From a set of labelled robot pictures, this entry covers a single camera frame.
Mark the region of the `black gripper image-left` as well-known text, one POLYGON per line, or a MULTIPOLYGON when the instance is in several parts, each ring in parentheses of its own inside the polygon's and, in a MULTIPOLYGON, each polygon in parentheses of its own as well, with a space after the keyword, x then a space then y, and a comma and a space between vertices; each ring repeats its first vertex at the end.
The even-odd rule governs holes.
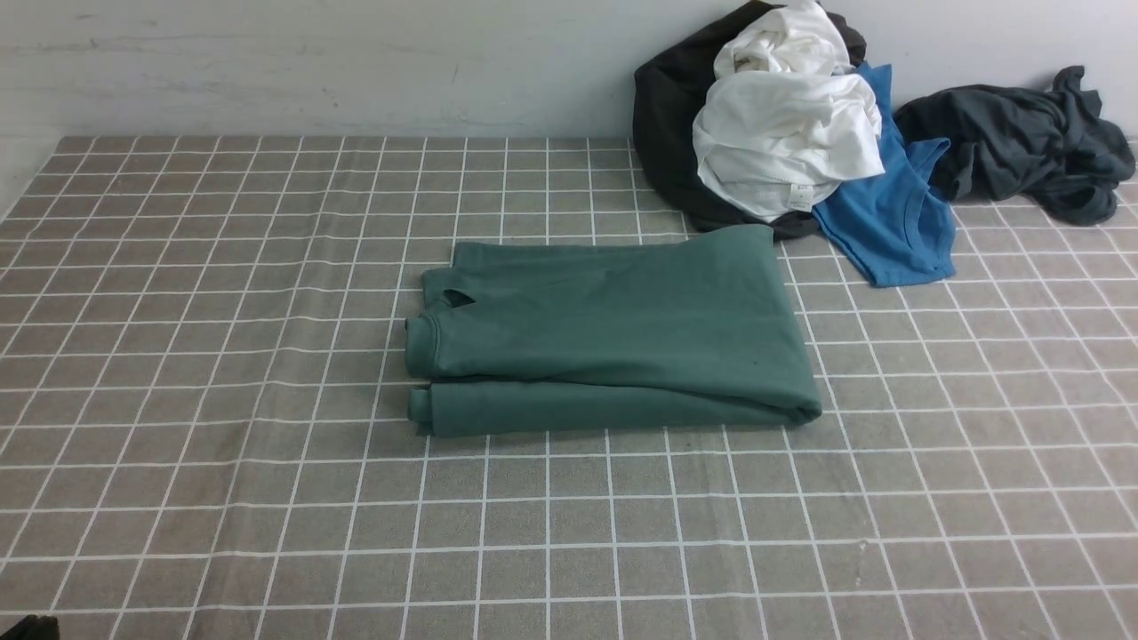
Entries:
POLYGON ((0 640, 60 640, 60 621, 53 616, 26 615, 6 629, 0 640))

